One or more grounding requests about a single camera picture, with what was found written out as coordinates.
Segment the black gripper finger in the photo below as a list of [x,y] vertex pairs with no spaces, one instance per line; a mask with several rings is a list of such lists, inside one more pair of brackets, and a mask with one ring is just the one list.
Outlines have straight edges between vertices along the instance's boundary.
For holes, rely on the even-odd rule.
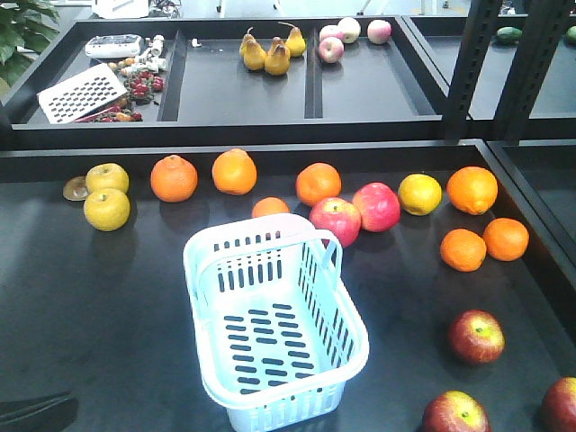
[[2,431],[64,431],[77,418],[77,398],[62,392],[1,402]]

